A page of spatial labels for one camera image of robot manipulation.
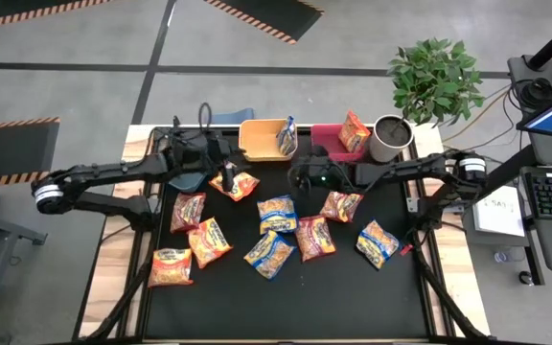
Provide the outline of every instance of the potted plant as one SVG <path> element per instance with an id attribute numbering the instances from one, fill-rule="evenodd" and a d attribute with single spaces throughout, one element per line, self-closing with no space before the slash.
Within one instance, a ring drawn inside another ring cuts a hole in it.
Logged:
<path id="1" fill-rule="evenodd" d="M 413 139 L 408 121 L 421 125 L 433 119 L 437 125 L 450 116 L 453 125 L 461 116 L 468 120 L 471 105 L 483 104 L 475 87 L 482 83 L 475 63 L 462 41 L 451 46 L 448 39 L 431 38 L 412 48 L 398 48 L 387 74 L 393 77 L 393 100 L 402 116 L 383 115 L 376 120 L 370 141 L 372 156 L 387 162 L 407 147 Z"/>

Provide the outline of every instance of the wooden table frame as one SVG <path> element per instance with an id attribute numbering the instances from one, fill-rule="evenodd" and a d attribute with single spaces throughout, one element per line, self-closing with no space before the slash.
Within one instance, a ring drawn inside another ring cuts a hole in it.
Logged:
<path id="1" fill-rule="evenodd" d="M 164 126 L 138 125 L 129 127 L 122 157 L 124 160 L 134 161 L 144 156 L 147 145 L 150 144 L 148 140 L 150 133 L 154 127 Z M 424 157 L 430 153 L 442 152 L 444 150 L 440 133 L 431 124 L 414 127 L 414 134 L 414 146 L 402 152 L 404 159 L 410 159 L 415 156 Z M 442 181 L 440 180 L 426 178 L 422 183 L 421 181 L 408 182 L 407 189 L 412 197 L 430 196 L 441 185 Z M 120 183 L 115 185 L 113 195 L 129 197 L 141 193 L 144 188 L 145 183 L 142 181 Z M 157 189 L 158 186 L 152 186 L 151 193 Z M 462 225 L 461 219 L 455 215 L 444 215 L 443 219 L 456 225 Z M 128 225 L 128 222 L 122 217 L 108 218 L 104 223 L 102 236 L 105 237 L 126 225 Z M 135 252 L 139 249 L 140 254 L 137 257 L 144 258 L 149 239 L 150 233 L 135 234 L 130 229 L 127 229 L 108 239 L 98 248 L 95 265 L 87 283 L 84 302 L 80 308 L 74 338 L 89 335 L 99 327 L 122 295 L 126 282 L 130 279 L 128 277 L 128 273 L 131 271 L 129 270 L 129 266 L 131 265 L 137 269 L 137 258 L 133 259 L 131 255 L 132 248 Z M 437 248 L 437 252 L 436 250 L 430 250 L 430 246 L 432 245 L 434 248 Z M 427 262 L 434 269 L 438 269 L 437 276 L 444 279 L 443 283 L 446 285 L 448 294 L 456 302 L 457 306 L 470 319 L 477 330 L 483 334 L 489 334 L 489 326 L 478 284 L 476 283 L 465 233 L 450 226 L 443 226 L 440 230 L 429 234 L 423 251 Z M 448 335 L 452 334 L 449 332 L 449 329 L 451 329 L 454 331 L 454 334 L 463 336 L 457 326 L 455 325 L 453 329 L 452 323 L 444 316 L 445 309 L 440 304 L 431 286 L 426 284 L 426 288 L 434 322 L 433 331 L 437 335 Z M 138 290 L 133 298 L 128 317 L 125 317 L 123 320 L 127 324 L 126 331 L 123 333 L 117 327 L 110 336 L 114 336 L 115 334 L 117 336 L 136 334 L 137 330 L 130 326 L 137 324 L 140 298 L 141 289 Z"/>

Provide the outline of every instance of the pink basket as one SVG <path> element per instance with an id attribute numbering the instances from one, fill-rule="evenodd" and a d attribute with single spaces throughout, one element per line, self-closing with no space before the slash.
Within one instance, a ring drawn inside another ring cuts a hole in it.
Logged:
<path id="1" fill-rule="evenodd" d="M 310 128 L 310 142 L 313 146 L 319 145 L 325 148 L 330 158 L 335 162 L 354 162 L 365 154 L 365 147 L 359 152 L 349 153 L 337 137 L 342 129 L 342 124 L 314 125 Z"/>

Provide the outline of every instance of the yellow and black hazard stripe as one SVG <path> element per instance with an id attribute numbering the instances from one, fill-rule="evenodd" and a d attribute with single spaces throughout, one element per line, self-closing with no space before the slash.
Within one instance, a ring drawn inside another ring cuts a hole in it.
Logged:
<path id="1" fill-rule="evenodd" d="M 6 123 L 0 123 L 0 128 L 3 127 L 17 127 L 17 126 L 32 126 L 32 125 L 41 125 L 41 124 L 51 124 L 51 123 L 60 123 L 61 119 L 58 117 L 53 118 L 39 118 L 31 120 L 19 120 L 19 121 L 10 121 Z"/>
<path id="2" fill-rule="evenodd" d="M 264 22 L 262 22 L 261 20 L 259 19 L 256 19 L 254 18 L 253 16 L 251 15 L 248 15 L 246 13 L 244 13 L 243 11 L 240 11 L 232 6 L 229 6 L 227 5 L 226 3 L 220 1 L 220 0 L 204 0 L 205 2 L 207 2 L 208 4 L 216 7 L 217 9 L 219 10 L 222 10 L 222 11 L 225 11 L 233 16 L 235 16 L 236 18 L 238 18 L 239 20 L 245 22 L 246 24 L 250 24 L 252 26 L 254 26 L 255 28 L 265 32 L 265 33 L 268 33 L 270 35 L 273 35 L 274 37 L 288 43 L 288 44 L 295 44 L 297 43 L 297 40 L 293 39 L 290 35 L 288 34 L 285 34 L 283 33 L 282 31 L 278 30 L 278 29 L 274 29 L 272 28 L 271 26 L 265 24 Z M 307 6 L 310 6 L 314 9 L 316 9 L 317 11 L 321 12 L 321 14 L 324 13 L 323 10 L 320 10 L 318 9 L 317 7 L 315 6 L 312 6 L 308 3 L 305 3 L 303 1 L 299 1 L 299 3 L 302 3 L 304 5 L 307 5 Z"/>
<path id="3" fill-rule="evenodd" d="M 93 5 L 99 5 L 110 1 L 111 0 L 79 0 L 79 1 L 71 2 L 69 4 L 62 4 L 58 6 L 47 7 L 44 9 L 24 11 L 17 14 L 0 16 L 0 25 L 11 24 L 11 23 L 15 23 L 15 22 L 19 22 L 27 19 L 32 19 L 32 18 L 38 18 L 40 16 L 45 16 L 49 14 L 68 12 L 71 10 L 81 9 L 81 8 L 89 7 Z"/>
<path id="4" fill-rule="evenodd" d="M 0 176 L 0 186 L 27 183 L 46 177 L 50 172 L 23 172 Z"/>

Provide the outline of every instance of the snack bag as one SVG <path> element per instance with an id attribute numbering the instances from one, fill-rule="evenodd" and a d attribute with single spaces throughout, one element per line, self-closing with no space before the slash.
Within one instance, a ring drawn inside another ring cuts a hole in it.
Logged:
<path id="1" fill-rule="evenodd" d="M 356 248 L 368 258 L 370 263 L 380 269 L 391 255 L 398 251 L 400 242 L 380 225 L 372 220 L 356 240 Z"/>
<path id="2" fill-rule="evenodd" d="M 189 231 L 189 245 L 199 268 L 205 267 L 233 248 L 223 237 L 214 218 L 201 222 L 197 229 Z"/>
<path id="3" fill-rule="evenodd" d="M 259 233 L 263 235 L 269 230 L 289 233 L 297 229 L 297 215 L 290 195 L 274 197 L 270 200 L 257 202 L 259 208 Z"/>
<path id="4" fill-rule="evenodd" d="M 297 149 L 297 134 L 295 133 L 293 117 L 287 117 L 285 125 L 276 137 L 278 138 L 278 150 L 282 155 L 289 155 Z"/>
<path id="5" fill-rule="evenodd" d="M 355 210 L 362 199 L 363 195 L 345 195 L 338 192 L 330 192 L 320 215 L 331 220 L 352 222 Z"/>
<path id="6" fill-rule="evenodd" d="M 149 288 L 188 285 L 191 274 L 191 249 L 161 249 L 152 254 Z"/>
<path id="7" fill-rule="evenodd" d="M 222 174 L 219 172 L 217 177 L 210 180 L 210 185 L 216 188 L 219 192 L 230 196 L 234 201 L 240 201 L 243 197 L 248 196 L 255 190 L 259 179 L 249 175 L 246 172 L 240 172 L 234 177 L 234 186 L 231 192 L 226 193 L 222 189 Z"/>
<path id="8" fill-rule="evenodd" d="M 185 195 L 179 193 L 173 204 L 172 222 L 170 232 L 189 230 L 197 227 L 203 211 L 203 203 L 206 200 L 205 193 Z"/>
<path id="9" fill-rule="evenodd" d="M 370 130 L 364 126 L 358 116 L 351 110 L 346 114 L 346 120 L 342 129 L 337 134 L 340 142 L 349 153 L 355 153 L 363 149 L 365 141 L 370 137 Z"/>
<path id="10" fill-rule="evenodd" d="M 299 219 L 295 237 L 302 253 L 302 262 L 335 252 L 327 221 L 321 216 Z"/>
<path id="11" fill-rule="evenodd" d="M 261 275 L 272 280 L 294 249 L 275 231 L 268 231 L 244 259 Z"/>

